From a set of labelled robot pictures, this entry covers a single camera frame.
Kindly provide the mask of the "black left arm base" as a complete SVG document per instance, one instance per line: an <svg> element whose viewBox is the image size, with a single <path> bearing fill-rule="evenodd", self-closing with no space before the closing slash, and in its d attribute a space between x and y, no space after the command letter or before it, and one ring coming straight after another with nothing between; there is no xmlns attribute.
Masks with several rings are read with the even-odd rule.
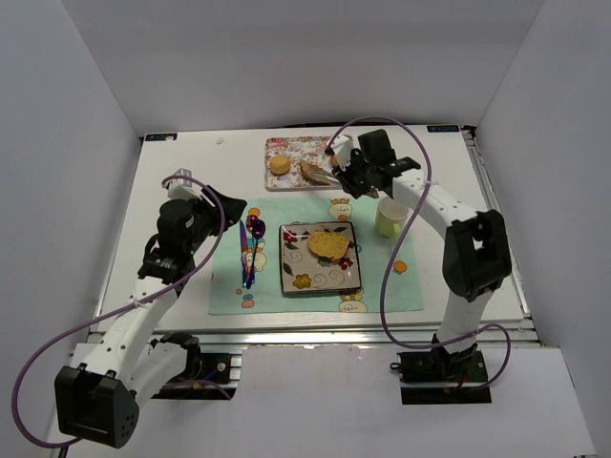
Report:
<svg viewBox="0 0 611 458"><path fill-rule="evenodd" d="M141 368L152 399L230 401L241 363L234 353L203 348L194 335L171 332L147 344Z"/></svg>

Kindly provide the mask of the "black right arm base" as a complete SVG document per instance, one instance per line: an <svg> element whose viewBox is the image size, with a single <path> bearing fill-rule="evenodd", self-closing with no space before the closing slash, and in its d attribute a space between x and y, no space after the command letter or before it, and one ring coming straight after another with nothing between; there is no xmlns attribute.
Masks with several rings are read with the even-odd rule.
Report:
<svg viewBox="0 0 611 458"><path fill-rule="evenodd" d="M390 371L399 378L404 406L486 405L492 402L482 352L458 362L441 355L441 348L397 354Z"/></svg>

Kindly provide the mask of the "yellow bread slice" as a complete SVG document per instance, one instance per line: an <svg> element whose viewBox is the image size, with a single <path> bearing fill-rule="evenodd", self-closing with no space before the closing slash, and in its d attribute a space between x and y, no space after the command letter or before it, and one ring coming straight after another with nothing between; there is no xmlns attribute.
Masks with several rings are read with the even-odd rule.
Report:
<svg viewBox="0 0 611 458"><path fill-rule="evenodd" d="M350 239L334 232L316 231L307 239L307 246L314 255L330 260L342 258L349 245Z"/></svg>

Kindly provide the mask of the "orange-brown bread slice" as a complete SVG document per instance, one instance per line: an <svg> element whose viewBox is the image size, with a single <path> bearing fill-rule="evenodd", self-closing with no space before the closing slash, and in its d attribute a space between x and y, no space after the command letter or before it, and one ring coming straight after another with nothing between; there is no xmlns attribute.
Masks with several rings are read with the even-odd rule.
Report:
<svg viewBox="0 0 611 458"><path fill-rule="evenodd" d="M303 160L299 163L299 167L302 177L306 181L320 186L330 185L330 182L328 180L329 176L327 172L321 167Z"/></svg>

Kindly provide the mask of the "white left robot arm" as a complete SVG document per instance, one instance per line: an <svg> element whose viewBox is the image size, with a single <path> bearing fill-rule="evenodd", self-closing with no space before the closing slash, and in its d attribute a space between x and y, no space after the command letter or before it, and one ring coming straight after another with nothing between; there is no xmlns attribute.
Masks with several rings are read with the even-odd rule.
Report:
<svg viewBox="0 0 611 458"><path fill-rule="evenodd" d="M242 217L243 199L208 188L170 186L159 208L157 231L147 241L128 310L119 312L98 345L54 381L60 432L122 448L133 436L141 409L176 377L201 370L199 341L170 333L142 353L161 318L195 272L195 255Z"/></svg>

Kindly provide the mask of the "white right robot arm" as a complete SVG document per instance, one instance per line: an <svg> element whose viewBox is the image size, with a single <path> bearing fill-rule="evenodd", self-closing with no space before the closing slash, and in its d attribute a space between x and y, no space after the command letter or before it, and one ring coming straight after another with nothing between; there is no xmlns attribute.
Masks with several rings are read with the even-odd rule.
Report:
<svg viewBox="0 0 611 458"><path fill-rule="evenodd" d="M355 141L336 134L326 152L335 160L333 176L353 198L382 193L443 239L442 276L449 296L431 347L454 359L473 353L485 307L512 272L503 216L477 210L434 183L429 161L398 157L383 129Z"/></svg>

